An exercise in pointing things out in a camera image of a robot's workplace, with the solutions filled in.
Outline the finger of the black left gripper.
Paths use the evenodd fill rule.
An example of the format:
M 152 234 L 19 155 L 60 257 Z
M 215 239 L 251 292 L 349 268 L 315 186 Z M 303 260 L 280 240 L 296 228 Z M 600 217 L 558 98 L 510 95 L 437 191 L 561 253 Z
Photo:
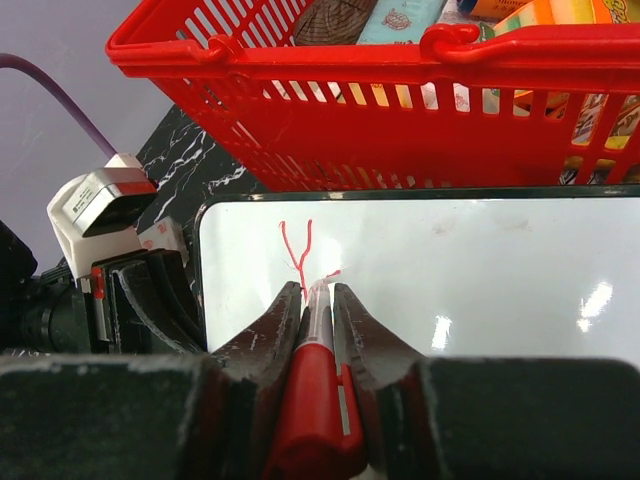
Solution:
M 173 250 L 138 250 L 107 262 L 107 351 L 199 354 L 204 327 L 182 258 Z

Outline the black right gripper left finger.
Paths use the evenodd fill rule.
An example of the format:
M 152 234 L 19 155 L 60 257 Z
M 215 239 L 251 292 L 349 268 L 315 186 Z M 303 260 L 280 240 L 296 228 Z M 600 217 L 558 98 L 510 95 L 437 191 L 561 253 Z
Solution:
M 257 479 L 273 442 L 301 289 L 211 354 L 1 360 L 5 479 Z

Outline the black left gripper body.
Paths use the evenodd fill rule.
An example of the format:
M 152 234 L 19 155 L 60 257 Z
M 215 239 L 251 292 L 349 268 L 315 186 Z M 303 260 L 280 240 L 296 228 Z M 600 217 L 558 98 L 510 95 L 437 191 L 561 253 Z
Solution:
M 119 339 L 101 335 L 109 327 L 107 307 L 96 293 L 104 288 L 101 271 L 88 276 L 87 290 L 76 282 L 67 264 L 35 274 L 31 249 L 1 225 L 1 352 L 115 354 Z

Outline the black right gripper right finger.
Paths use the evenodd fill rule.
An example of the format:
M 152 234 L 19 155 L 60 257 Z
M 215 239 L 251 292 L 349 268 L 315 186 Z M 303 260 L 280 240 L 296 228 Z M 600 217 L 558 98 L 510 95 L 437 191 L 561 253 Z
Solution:
M 385 479 L 635 479 L 639 373 L 611 359 L 427 357 L 334 291 L 368 462 Z

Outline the red whiteboard marker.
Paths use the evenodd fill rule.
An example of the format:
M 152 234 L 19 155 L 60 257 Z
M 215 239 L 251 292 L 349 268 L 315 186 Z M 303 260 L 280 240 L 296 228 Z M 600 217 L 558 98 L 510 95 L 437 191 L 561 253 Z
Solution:
M 366 468 L 351 369 L 336 363 L 331 283 L 309 290 L 264 479 L 352 479 Z

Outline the white whiteboard with dark frame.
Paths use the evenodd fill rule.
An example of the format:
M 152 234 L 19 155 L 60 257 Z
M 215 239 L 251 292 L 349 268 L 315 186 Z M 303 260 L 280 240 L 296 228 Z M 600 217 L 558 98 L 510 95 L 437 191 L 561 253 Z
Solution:
M 225 195 L 194 246 L 210 349 L 324 279 L 425 355 L 639 361 L 635 185 Z

